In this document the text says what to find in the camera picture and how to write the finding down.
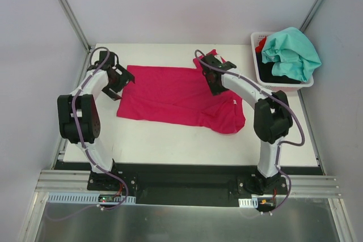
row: red fabric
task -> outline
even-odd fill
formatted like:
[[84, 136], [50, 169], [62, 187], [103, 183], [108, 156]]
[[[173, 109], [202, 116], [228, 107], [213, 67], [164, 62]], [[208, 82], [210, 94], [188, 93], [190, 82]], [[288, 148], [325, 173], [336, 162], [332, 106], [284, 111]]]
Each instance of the red fabric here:
[[240, 131], [246, 120], [242, 99], [232, 91], [213, 96], [198, 60], [193, 61], [196, 69], [129, 65], [135, 84], [124, 88], [117, 116], [204, 126], [222, 134]]
[[256, 47], [256, 53], [260, 53], [260, 52], [262, 52], [263, 47], [265, 46], [265, 43], [266, 43], [266, 39], [267, 39], [267, 36], [266, 36], [265, 38], [263, 38], [263, 39], [259, 42], [259, 45]]

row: teal towel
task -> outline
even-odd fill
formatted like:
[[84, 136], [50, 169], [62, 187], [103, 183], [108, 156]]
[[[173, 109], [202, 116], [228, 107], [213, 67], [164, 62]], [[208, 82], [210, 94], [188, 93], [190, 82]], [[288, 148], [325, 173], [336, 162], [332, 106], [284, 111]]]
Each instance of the teal towel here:
[[322, 65], [309, 39], [297, 28], [287, 28], [267, 37], [262, 62], [274, 62], [272, 75], [307, 82]]

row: white plastic basket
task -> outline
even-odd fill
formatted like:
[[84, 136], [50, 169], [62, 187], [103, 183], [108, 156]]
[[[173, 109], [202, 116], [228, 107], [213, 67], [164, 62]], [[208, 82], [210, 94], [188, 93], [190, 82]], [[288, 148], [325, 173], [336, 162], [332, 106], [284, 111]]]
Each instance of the white plastic basket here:
[[312, 86], [314, 84], [313, 76], [311, 76], [311, 78], [307, 82], [302, 82], [300, 84], [271, 83], [271, 82], [263, 82], [261, 80], [258, 65], [257, 65], [255, 48], [259, 45], [259, 42], [263, 38], [265, 38], [266, 36], [269, 36], [273, 33], [274, 32], [254, 32], [251, 34], [252, 55], [254, 56], [257, 82], [259, 84], [261, 84], [262, 86], [266, 87], [267, 89], [270, 89], [274, 92], [276, 92], [278, 90], [282, 90], [284, 92], [293, 92], [293, 91], [297, 91], [297, 90], [301, 89], [302, 87]]

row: table top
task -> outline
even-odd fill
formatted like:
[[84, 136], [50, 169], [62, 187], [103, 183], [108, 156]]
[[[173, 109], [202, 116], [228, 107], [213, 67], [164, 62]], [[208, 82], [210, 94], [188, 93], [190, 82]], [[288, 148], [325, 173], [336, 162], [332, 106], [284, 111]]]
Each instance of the table top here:
[[[225, 60], [237, 65], [246, 76], [256, 80], [250, 45], [197, 44], [97, 44], [106, 46], [120, 57], [120, 64], [195, 68], [192, 60], [195, 49], [207, 53], [216, 49]], [[98, 60], [95, 53], [92, 61]], [[285, 166], [317, 166], [307, 130], [307, 123], [297, 92], [288, 93], [291, 109], [305, 132], [303, 147], [282, 146], [280, 164]], [[119, 101], [101, 93], [96, 101], [101, 121], [100, 138], [112, 153], [116, 163], [201, 164], [201, 165], [256, 165], [259, 161], [260, 139], [254, 132], [254, 112], [244, 101], [246, 124], [233, 135], [218, 134], [208, 128], [137, 121], [116, 117]], [[286, 140], [300, 142], [296, 124]], [[68, 143], [65, 162], [87, 162], [83, 152]]]

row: white wall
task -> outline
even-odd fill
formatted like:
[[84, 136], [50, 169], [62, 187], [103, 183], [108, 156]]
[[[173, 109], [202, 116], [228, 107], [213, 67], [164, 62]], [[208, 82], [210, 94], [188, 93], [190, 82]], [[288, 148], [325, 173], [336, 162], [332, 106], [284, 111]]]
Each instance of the white wall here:
[[362, 0], [326, 0], [306, 34], [323, 65], [303, 98], [323, 165], [339, 177], [358, 241], [363, 241]]
[[91, 44], [249, 44], [299, 28], [315, 0], [68, 0]]
[[0, 0], [0, 241], [17, 241], [85, 58], [57, 0]]

